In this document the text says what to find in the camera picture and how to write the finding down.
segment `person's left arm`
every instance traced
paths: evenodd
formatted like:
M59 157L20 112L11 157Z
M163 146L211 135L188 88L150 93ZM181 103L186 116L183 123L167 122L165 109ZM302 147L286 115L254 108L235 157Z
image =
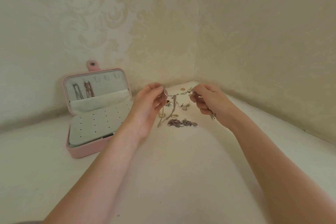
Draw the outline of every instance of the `person's left arm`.
M112 140L42 224L108 221L132 156L167 102L163 88L159 83L152 83L137 94L130 113Z

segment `person's right arm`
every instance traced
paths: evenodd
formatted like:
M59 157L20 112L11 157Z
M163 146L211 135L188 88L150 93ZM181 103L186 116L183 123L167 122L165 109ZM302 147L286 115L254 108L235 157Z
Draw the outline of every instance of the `person's right arm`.
M237 138L268 202L275 223L336 223L332 198L297 167L273 141L215 85L199 84L190 97L202 114Z

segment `white table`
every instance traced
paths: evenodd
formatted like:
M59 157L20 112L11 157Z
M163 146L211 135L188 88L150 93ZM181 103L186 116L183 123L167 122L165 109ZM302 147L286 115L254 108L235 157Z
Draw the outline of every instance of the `white table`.
M169 94L196 82L168 88ZM303 171L336 198L336 146L236 99ZM188 102L188 94L178 96ZM165 110L168 115L172 107ZM194 103L175 128L158 119L137 151L117 196L111 223L270 223L261 189L233 134ZM42 220L97 154L72 159L65 149L71 116L0 135L0 223Z

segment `person's left hand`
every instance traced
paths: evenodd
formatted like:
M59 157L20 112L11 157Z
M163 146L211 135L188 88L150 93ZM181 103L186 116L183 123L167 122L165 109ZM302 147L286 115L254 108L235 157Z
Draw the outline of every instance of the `person's left hand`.
M158 82L148 84L134 99L124 126L134 130L140 139L149 135L157 114L167 103L163 89L164 87Z

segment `white velvet lining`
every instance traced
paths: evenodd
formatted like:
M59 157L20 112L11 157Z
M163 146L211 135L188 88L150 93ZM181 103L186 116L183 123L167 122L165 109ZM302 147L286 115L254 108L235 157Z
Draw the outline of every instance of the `white velvet lining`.
M79 114L116 105L126 100L130 100L130 93L128 89L93 98L70 101L70 106L74 114Z

